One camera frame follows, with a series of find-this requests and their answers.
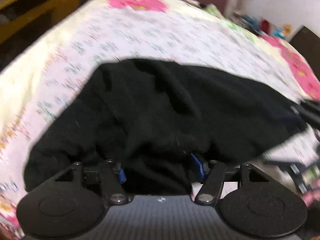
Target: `gray ribbed surface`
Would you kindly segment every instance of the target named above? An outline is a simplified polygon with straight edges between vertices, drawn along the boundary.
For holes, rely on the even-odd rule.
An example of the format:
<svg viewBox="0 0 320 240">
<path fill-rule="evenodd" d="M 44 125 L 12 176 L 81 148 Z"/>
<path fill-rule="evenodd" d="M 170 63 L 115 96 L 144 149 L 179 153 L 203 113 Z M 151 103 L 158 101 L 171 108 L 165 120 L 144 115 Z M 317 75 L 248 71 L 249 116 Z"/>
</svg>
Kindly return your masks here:
<svg viewBox="0 0 320 240">
<path fill-rule="evenodd" d="M 249 240 L 228 228 L 212 207 L 194 204 L 188 196 L 136 196 L 113 206 L 104 220 L 75 240 Z M 297 236 L 282 238 L 300 240 Z"/>
</svg>

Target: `logo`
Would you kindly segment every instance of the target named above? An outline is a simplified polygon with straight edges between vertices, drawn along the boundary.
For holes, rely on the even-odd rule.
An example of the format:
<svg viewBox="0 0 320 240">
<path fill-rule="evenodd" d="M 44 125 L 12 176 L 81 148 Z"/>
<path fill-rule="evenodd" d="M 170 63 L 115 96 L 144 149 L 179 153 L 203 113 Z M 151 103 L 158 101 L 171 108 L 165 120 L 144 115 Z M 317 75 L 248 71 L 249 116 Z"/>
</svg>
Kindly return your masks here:
<svg viewBox="0 0 320 240">
<path fill-rule="evenodd" d="M 158 201 L 161 202 L 161 203 L 163 203 L 163 202 L 166 201 L 166 200 L 167 200 L 167 199 L 164 198 L 164 197 L 158 198 Z"/>
</svg>

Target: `red object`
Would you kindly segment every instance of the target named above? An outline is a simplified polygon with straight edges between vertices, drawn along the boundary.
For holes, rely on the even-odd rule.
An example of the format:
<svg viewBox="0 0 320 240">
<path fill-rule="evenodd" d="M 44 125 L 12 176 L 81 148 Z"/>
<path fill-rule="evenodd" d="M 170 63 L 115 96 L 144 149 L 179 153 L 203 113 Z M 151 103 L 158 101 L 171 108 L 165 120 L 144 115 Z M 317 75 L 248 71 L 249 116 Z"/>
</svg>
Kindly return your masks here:
<svg viewBox="0 0 320 240">
<path fill-rule="evenodd" d="M 270 33 L 270 23 L 267 20 L 263 20 L 260 24 L 260 30 L 269 35 Z"/>
</svg>

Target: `blue object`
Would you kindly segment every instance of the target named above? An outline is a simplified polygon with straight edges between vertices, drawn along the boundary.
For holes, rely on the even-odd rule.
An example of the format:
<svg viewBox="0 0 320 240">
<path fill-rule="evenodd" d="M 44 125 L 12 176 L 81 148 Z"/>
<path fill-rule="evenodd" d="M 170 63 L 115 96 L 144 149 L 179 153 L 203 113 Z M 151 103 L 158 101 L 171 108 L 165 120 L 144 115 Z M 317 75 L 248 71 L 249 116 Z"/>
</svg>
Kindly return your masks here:
<svg viewBox="0 0 320 240">
<path fill-rule="evenodd" d="M 127 180 L 127 177 L 125 176 L 125 173 L 124 173 L 124 169 L 122 169 L 122 168 L 119 171 L 118 179 L 119 179 L 120 183 L 125 183 Z"/>
<path fill-rule="evenodd" d="M 243 16 L 242 17 L 247 23 L 248 26 L 256 30 L 257 32 L 260 32 L 260 22 L 257 18 L 250 18 L 249 16 Z"/>
<path fill-rule="evenodd" d="M 197 181 L 203 182 L 207 176 L 204 172 L 203 164 L 194 154 L 191 154 L 191 158 L 193 161 L 192 171 L 195 174 Z"/>
<path fill-rule="evenodd" d="M 283 32 L 282 32 L 282 28 L 276 29 L 276 30 L 272 33 L 272 36 L 275 36 L 275 37 L 284 39 L 284 35 L 283 35 Z"/>
</svg>

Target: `screw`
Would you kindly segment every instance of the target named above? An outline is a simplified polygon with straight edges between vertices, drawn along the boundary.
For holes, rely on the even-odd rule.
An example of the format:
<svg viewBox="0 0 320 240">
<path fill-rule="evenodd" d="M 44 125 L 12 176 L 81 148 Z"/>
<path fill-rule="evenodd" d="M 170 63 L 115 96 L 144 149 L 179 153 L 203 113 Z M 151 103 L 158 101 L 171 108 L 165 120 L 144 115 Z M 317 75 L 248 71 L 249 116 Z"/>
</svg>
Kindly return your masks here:
<svg viewBox="0 0 320 240">
<path fill-rule="evenodd" d="M 208 202 L 211 202 L 212 200 L 214 199 L 213 196 L 211 196 L 210 194 L 201 194 L 199 197 L 198 197 L 198 200 L 202 203 L 208 203 Z"/>
<path fill-rule="evenodd" d="M 217 163 L 218 163 L 218 161 L 215 161 L 215 160 L 208 161 L 209 169 L 212 169 L 215 166 L 215 164 L 217 164 Z"/>
<path fill-rule="evenodd" d="M 294 106 L 290 106 L 290 108 L 292 109 L 292 111 L 294 111 L 295 114 L 299 114 L 299 111 Z"/>
<path fill-rule="evenodd" d="M 113 203 L 121 203 L 121 202 L 124 202 L 126 200 L 126 197 L 125 195 L 123 194 L 113 194 L 111 197 L 110 197 L 110 200 L 113 202 Z"/>
</svg>

